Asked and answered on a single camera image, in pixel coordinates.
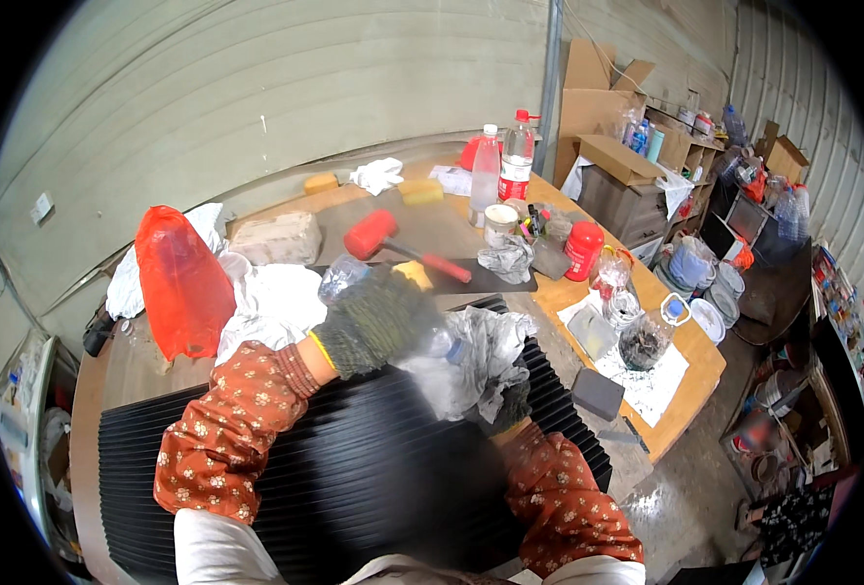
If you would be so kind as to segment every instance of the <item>sponge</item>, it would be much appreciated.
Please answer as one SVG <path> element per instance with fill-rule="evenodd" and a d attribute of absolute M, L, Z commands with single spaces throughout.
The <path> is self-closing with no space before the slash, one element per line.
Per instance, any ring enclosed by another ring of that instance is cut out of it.
<path fill-rule="evenodd" d="M 403 203 L 407 205 L 431 203 L 432 201 L 442 201 L 444 199 L 441 183 L 438 182 L 438 179 L 403 181 L 397 187 L 403 195 Z"/>
<path fill-rule="evenodd" d="M 328 189 L 336 189 L 337 177 L 335 177 L 332 172 L 322 172 L 317 175 L 312 175 L 306 179 L 303 188 L 306 190 L 306 195 L 314 195 L 316 193 L 321 193 L 321 191 L 327 191 Z"/>

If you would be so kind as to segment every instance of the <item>glove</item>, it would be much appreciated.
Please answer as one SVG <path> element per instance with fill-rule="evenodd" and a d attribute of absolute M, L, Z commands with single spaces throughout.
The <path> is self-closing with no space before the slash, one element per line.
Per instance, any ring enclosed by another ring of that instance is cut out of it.
<path fill-rule="evenodd" d="M 348 380 L 409 351 L 440 320 L 432 299 L 414 281 L 379 265 L 338 294 L 311 336 L 340 378 Z"/>
<path fill-rule="evenodd" d="M 513 363 L 514 366 L 526 367 L 527 363 L 523 357 L 518 357 Z M 488 437 L 501 434 L 513 427 L 529 416 L 533 409 L 527 402 L 530 396 L 530 381 L 524 380 L 519 384 L 514 384 L 503 389 L 503 405 L 497 411 L 494 418 L 494 424 L 487 422 L 481 413 L 478 412 L 478 406 L 475 404 L 462 415 L 465 420 L 469 420 L 478 425 L 481 431 Z"/>

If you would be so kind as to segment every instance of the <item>concrete floor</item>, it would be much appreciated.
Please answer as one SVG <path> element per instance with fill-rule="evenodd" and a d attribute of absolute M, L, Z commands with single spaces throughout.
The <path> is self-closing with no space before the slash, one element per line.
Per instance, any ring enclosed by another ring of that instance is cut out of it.
<path fill-rule="evenodd" d="M 737 562 L 752 541 L 734 532 L 735 509 L 746 493 L 718 440 L 759 349 L 729 331 L 719 351 L 728 365 L 715 392 L 653 473 L 621 502 L 644 542 L 650 584 L 668 583 L 683 567 Z"/>

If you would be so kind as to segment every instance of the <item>drawer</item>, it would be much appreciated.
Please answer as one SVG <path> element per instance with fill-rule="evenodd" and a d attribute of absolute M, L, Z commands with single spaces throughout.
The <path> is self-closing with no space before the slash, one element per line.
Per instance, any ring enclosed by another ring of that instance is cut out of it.
<path fill-rule="evenodd" d="M 631 248 L 666 231 L 666 195 L 657 193 L 641 197 L 620 237 Z"/>

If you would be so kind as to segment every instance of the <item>person's right hand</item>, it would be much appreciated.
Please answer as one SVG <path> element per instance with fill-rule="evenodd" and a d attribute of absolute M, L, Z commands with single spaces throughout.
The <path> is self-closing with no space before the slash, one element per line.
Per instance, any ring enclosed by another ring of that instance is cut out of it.
<path fill-rule="evenodd" d="M 432 298 L 381 264 L 340 292 L 311 335 L 342 380 L 412 349 L 441 320 Z"/>

